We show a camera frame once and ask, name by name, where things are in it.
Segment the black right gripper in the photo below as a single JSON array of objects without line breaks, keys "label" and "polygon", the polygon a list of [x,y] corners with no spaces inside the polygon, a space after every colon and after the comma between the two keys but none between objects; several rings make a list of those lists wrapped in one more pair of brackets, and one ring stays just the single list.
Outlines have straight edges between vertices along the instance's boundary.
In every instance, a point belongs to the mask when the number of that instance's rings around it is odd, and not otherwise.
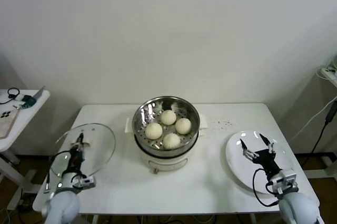
[{"label": "black right gripper", "polygon": [[254,153],[247,148],[246,144],[241,139],[240,143],[243,150],[243,155],[247,159],[253,159],[253,163],[262,166],[267,179],[271,179],[273,176],[277,175],[281,171],[281,169],[275,162],[276,153],[274,151],[274,143],[270,142],[269,139],[262,134],[260,134],[260,137],[265,145],[268,147],[268,149],[256,151]]}]

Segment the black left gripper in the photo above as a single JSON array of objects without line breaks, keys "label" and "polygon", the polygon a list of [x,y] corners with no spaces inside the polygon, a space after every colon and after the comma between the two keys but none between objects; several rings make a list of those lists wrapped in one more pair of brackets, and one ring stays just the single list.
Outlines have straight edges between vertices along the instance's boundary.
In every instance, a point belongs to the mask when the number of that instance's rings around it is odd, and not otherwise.
[{"label": "black left gripper", "polygon": [[81,173],[81,165],[84,162],[84,134],[81,133],[70,149],[70,159],[67,165],[68,173]]}]

